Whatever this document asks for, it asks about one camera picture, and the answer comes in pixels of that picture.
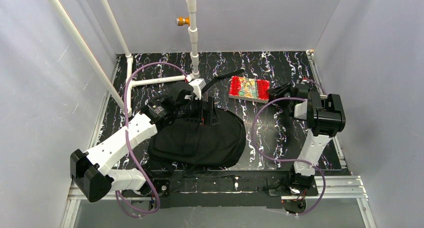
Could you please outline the red colourful cover book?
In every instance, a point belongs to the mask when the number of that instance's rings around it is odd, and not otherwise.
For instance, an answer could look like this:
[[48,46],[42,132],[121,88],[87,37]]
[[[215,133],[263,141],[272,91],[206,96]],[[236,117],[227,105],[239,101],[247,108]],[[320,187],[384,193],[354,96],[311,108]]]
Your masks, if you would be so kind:
[[233,76],[230,81],[228,97],[258,103],[268,103],[270,82],[263,79],[254,79]]

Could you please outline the black student backpack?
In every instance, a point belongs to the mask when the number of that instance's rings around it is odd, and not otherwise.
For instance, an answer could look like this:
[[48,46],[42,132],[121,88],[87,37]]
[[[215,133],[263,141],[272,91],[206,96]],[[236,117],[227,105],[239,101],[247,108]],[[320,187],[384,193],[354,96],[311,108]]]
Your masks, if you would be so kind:
[[[214,77],[206,87],[209,89],[218,80],[239,73]],[[149,163],[169,170],[174,162],[213,168],[234,166],[246,146],[245,124],[231,111],[217,107],[216,110],[219,122],[215,125],[202,124],[200,117],[179,118],[158,131],[147,149]]]

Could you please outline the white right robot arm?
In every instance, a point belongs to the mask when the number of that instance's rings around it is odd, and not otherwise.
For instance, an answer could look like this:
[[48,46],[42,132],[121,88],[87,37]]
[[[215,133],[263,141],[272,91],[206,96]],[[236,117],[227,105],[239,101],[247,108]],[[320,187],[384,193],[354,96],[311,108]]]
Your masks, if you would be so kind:
[[309,189],[315,176],[315,166],[330,140],[346,125],[346,116],[340,95],[322,97],[312,91],[315,82],[303,80],[292,85],[286,83],[267,91],[269,101],[289,97],[289,115],[306,121],[307,136],[302,150],[290,169],[287,185],[290,188]]

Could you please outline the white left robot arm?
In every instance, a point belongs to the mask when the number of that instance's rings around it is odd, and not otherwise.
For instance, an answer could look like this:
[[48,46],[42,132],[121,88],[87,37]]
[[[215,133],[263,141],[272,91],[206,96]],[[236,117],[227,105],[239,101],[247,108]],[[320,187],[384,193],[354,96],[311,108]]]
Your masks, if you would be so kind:
[[113,166],[176,119],[199,116],[206,85],[202,78],[173,84],[169,93],[150,99],[127,125],[102,143],[71,153],[70,177],[88,201],[97,202],[111,191],[140,190],[148,176],[137,169],[115,170]]

